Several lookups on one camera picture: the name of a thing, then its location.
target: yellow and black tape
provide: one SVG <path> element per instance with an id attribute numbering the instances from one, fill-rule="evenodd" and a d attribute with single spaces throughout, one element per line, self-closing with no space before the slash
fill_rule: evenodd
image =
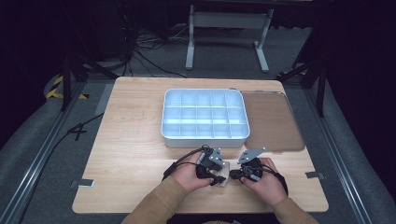
<path id="1" fill-rule="evenodd" d="M 63 99 L 64 95 L 61 93 L 56 92 L 58 89 L 59 85 L 61 85 L 62 81 L 64 80 L 64 76 L 59 75 L 55 81 L 52 84 L 52 87 L 49 90 L 49 93 L 47 93 L 47 99 L 48 98 L 60 98 Z M 90 98 L 89 94 L 81 94 L 78 99 L 80 100 L 88 100 Z"/>

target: compartment organizer box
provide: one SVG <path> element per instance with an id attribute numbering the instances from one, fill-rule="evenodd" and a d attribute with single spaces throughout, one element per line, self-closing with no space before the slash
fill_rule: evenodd
<path id="1" fill-rule="evenodd" d="M 226 89 L 168 90 L 161 131 L 168 147 L 241 147 L 250 134 L 243 96 Z"/>

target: table top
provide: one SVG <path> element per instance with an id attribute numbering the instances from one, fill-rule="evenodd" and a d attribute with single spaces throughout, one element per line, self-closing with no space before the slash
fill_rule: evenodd
<path id="1" fill-rule="evenodd" d="M 240 91 L 281 91 L 274 80 L 119 77 L 92 147 L 83 179 L 95 181 L 92 188 L 79 188 L 73 203 L 76 213 L 130 213 L 161 183 L 163 172 L 173 161 L 193 148 L 166 147 L 161 134 L 163 97 L 173 88 L 236 88 Z M 245 147 L 223 148 L 223 159 L 231 169 Z M 286 178 L 290 197 L 307 212 L 328 209 L 307 149 L 264 152 Z M 190 194 L 177 213 L 261 213 L 271 212 L 239 181 L 225 188 L 207 187 Z"/>

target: tan sleeve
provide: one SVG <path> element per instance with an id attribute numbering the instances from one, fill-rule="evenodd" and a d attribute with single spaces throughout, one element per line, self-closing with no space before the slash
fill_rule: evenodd
<path id="1" fill-rule="evenodd" d="M 122 224 L 166 223 L 186 196 L 187 191 L 172 176 L 168 176 L 140 202 Z"/>
<path id="2" fill-rule="evenodd" d="M 309 216 L 291 198 L 286 198 L 273 206 L 277 220 L 282 224 L 314 224 L 318 223 Z"/>

